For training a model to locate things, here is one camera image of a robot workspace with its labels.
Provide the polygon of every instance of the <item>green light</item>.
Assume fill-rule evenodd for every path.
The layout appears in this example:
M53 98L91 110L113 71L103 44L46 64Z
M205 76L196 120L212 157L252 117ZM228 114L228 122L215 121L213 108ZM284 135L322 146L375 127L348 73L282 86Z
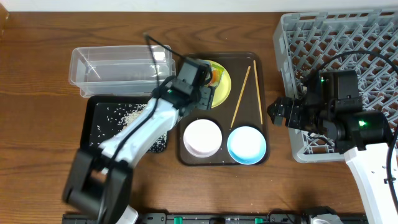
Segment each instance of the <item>green light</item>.
M359 121L359 125L362 127L362 126L366 125L366 122L365 121Z

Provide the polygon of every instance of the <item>white wall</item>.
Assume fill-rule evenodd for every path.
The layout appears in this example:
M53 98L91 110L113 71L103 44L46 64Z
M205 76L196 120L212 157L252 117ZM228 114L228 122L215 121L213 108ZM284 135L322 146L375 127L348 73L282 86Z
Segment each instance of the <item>white wall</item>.
M8 11L275 12L397 7L398 0L0 0Z

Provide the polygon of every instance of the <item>wooden table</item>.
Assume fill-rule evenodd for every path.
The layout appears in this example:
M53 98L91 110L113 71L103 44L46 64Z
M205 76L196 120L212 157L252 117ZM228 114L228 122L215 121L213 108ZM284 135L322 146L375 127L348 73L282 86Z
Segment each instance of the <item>wooden table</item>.
M260 56L267 104L284 95L272 35L282 13L12 12L0 40L0 223L60 223L87 99L68 82L76 47L144 44L143 32L181 54L252 51ZM287 128L271 125L261 166L185 167L171 138L135 170L131 205L140 212L299 212L329 205L363 213L343 162L293 160Z

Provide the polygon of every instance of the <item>brown serving tray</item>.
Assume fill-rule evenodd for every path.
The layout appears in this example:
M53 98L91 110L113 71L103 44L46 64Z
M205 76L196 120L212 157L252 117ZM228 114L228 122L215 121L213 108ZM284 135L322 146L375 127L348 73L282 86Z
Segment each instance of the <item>brown serving tray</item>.
M268 160L270 149L268 142L267 132L267 116L266 116L266 101L264 91L264 81L262 76L261 61L259 57L251 52L236 52L236 53L205 53L205 54L187 54L187 57L200 58L204 60L212 60L218 62L225 69L227 69L231 77L231 92L228 98L219 106L212 108L211 110L193 110L192 114L183 118L177 128L177 142L178 149L177 155L180 161L187 166L228 166L228 165L240 165L229 155L227 150L227 140L229 134L240 126L252 126L264 135L267 143L266 155L257 164L262 164ZM261 109L263 125L260 121L260 112L258 108L257 90L256 90L256 78L254 76L253 60L256 61L257 75L259 81L259 91L261 98ZM238 103L239 94L242 89L244 77L248 70L248 66L251 66L246 87L244 88L241 104L238 109L238 113L235 117L235 122L232 128L231 122L234 115L236 104ZM185 128L196 119L209 119L214 121L221 129L223 133L223 142L221 148L216 154L207 158L197 158L191 155L184 146L183 133Z

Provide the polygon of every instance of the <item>chopstick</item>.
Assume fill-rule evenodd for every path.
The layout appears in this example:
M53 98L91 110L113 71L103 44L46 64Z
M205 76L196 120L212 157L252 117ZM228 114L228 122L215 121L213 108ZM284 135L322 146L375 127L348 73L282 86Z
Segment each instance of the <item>chopstick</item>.
M250 72L250 66L248 67L248 71L246 72L246 76L244 77L244 81L243 81L243 86L242 86L241 94L239 95L238 103L236 104L236 108L235 108L234 117L232 118L231 128L232 128L232 125L234 125L236 113L238 112L239 105L241 104L241 99L242 99L242 95L243 95L243 90L244 90L244 86L246 86L246 81L248 80L249 72Z
M258 99L258 102L259 102L260 120L261 120L261 124L262 124L261 100L260 100L260 91L259 91L259 80L258 80L258 77L257 77L256 60L253 60L253 64L254 64L254 75L256 76L257 99Z

